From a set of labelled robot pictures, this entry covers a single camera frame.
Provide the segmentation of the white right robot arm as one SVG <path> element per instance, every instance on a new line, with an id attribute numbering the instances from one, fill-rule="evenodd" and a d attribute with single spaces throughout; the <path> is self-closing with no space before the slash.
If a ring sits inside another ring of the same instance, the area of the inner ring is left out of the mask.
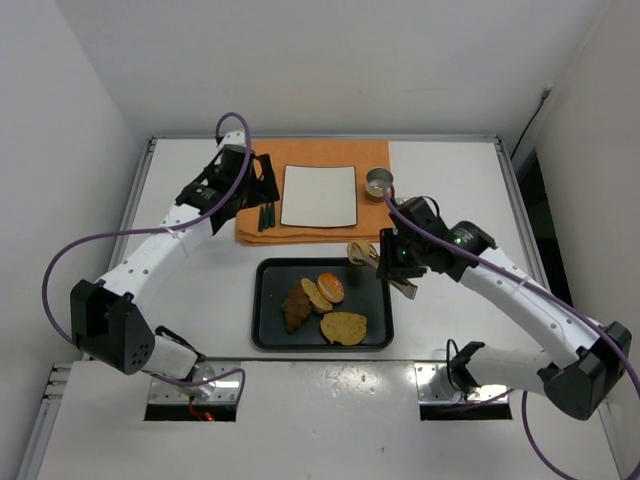
<path id="1" fill-rule="evenodd" d="M 503 385 L 542 395 L 569 417 L 587 420 L 631 372 L 626 327 L 604 326 L 563 303 L 474 223 L 448 227 L 433 199 L 397 202 L 392 188 L 383 198 L 393 225 L 380 232 L 379 277 L 401 283 L 428 272 L 445 275 L 493 304 L 542 349 L 532 354 L 470 342 L 446 362 L 439 382 L 448 395 Z"/>

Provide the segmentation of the small round bread roll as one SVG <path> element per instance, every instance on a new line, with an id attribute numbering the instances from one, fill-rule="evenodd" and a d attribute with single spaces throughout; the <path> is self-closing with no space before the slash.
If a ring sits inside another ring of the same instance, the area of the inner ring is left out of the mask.
<path id="1" fill-rule="evenodd" d="M 352 241 L 347 245 L 347 256 L 354 265 L 367 265 L 374 269 L 379 265 L 379 254 L 368 241 Z"/>

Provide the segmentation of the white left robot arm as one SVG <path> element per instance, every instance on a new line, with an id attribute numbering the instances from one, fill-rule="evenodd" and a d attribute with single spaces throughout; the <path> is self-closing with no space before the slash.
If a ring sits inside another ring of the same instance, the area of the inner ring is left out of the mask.
<path id="1" fill-rule="evenodd" d="M 183 388 L 203 356 L 144 318 L 158 289 L 200 244 L 244 209 L 275 202 L 271 158 L 248 148 L 241 134 L 221 140 L 211 162 L 176 197 L 162 224 L 119 265 L 71 291 L 74 345 L 116 370 L 139 371 Z"/>

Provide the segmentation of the brown croissant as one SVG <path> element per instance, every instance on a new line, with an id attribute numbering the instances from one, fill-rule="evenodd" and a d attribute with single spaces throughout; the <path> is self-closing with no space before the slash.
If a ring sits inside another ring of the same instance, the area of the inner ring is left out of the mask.
<path id="1" fill-rule="evenodd" d="M 301 327 L 312 311 L 309 296 L 304 291 L 300 281 L 288 292 L 281 308 L 286 332 L 292 334 Z"/>

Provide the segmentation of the glazed round bun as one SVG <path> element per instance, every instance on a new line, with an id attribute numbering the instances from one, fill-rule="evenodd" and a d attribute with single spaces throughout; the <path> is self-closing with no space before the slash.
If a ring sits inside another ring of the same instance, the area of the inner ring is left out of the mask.
<path id="1" fill-rule="evenodd" d="M 329 272 L 320 274 L 316 286 L 321 295 L 332 304 L 338 304 L 344 300 L 343 284 L 334 274 Z"/>

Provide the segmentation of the metal tongs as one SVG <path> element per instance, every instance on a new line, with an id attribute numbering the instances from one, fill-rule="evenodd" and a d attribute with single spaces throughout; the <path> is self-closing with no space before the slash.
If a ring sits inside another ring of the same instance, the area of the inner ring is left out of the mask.
<path id="1" fill-rule="evenodd" d="M 368 241 L 352 241 L 347 244 L 346 247 L 347 257 L 349 262 L 353 265 L 361 265 L 372 268 L 375 272 L 378 272 L 380 265 L 380 256 L 376 248 Z M 396 290 L 402 293 L 402 295 L 409 299 L 414 300 L 417 294 L 418 287 L 408 280 L 387 280 L 387 282 L 393 286 Z"/>

